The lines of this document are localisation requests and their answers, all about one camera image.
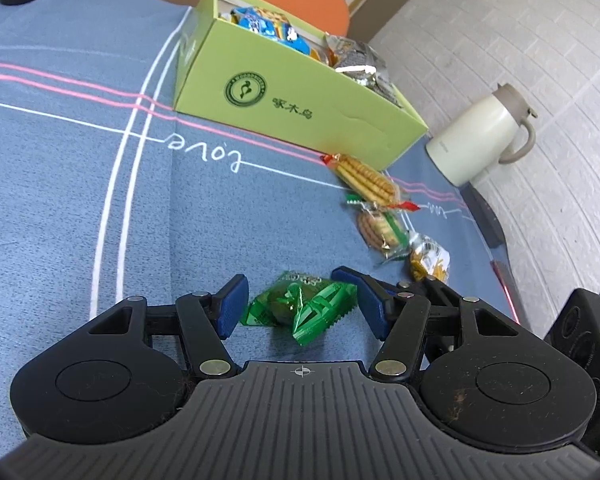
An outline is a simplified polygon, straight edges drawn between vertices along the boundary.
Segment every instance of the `thermos handle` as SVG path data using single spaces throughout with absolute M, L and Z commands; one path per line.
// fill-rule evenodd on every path
M 527 119 L 527 118 L 522 119 L 520 121 L 520 123 L 529 132 L 529 137 L 526 140 L 525 145 L 522 146 L 522 148 L 517 150 L 515 153 L 511 153 L 510 155 L 501 156 L 500 160 L 498 160 L 498 162 L 500 164 L 512 164 L 514 162 L 517 162 L 522 157 L 524 157 L 528 152 L 530 152 L 531 148 L 536 144 L 536 129 L 534 128 L 533 124 L 531 124 L 529 122 L 529 119 Z

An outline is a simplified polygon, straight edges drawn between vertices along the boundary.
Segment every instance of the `blue gripper pad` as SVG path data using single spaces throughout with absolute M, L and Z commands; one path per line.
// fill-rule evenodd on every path
M 384 313 L 388 302 L 391 302 L 392 296 L 395 295 L 393 287 L 389 288 L 391 286 L 387 283 L 387 288 L 383 288 L 371 276 L 349 269 L 349 267 L 333 269 L 331 279 L 337 282 L 352 283 L 358 288 L 358 306 L 365 316 L 366 323 L 374 336 L 380 341 L 384 341 L 392 328 L 392 324 L 387 321 Z
M 212 325 L 220 339 L 227 339 L 240 321 L 249 303 L 249 281 L 243 274 L 236 274 L 213 295 Z

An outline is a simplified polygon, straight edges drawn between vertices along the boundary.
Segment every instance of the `blue tablecloth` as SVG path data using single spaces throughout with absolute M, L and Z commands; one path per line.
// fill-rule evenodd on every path
M 0 6 L 0 454 L 23 438 L 13 375 L 116 298 L 171 303 L 238 272 L 252 295 L 287 269 L 404 277 L 400 263 L 375 267 L 316 153 L 171 111 L 186 12 L 160 0 Z M 408 227 L 449 250 L 450 286 L 510 314 L 482 235 L 423 142 L 389 174 L 422 207 Z M 226 346 L 239 364 L 368 363 L 379 343 L 354 311 L 307 348 L 242 326 Z

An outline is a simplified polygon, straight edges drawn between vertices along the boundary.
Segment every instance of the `white brick wall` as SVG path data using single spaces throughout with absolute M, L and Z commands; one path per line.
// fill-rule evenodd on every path
M 536 148 L 476 185 L 544 334 L 574 287 L 600 290 L 600 0 L 411 0 L 372 44 L 433 134 L 496 83 L 539 112 Z

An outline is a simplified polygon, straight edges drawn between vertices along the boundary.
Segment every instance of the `metal screw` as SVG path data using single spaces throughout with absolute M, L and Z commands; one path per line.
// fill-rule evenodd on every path
M 222 359 L 209 359 L 200 365 L 200 371 L 206 375 L 222 375 L 231 370 L 231 365 Z
M 407 371 L 407 367 L 404 365 L 404 363 L 401 363 L 400 361 L 388 359 L 387 361 L 380 361 L 376 365 L 376 371 L 378 371 L 382 375 L 395 377 L 405 373 Z

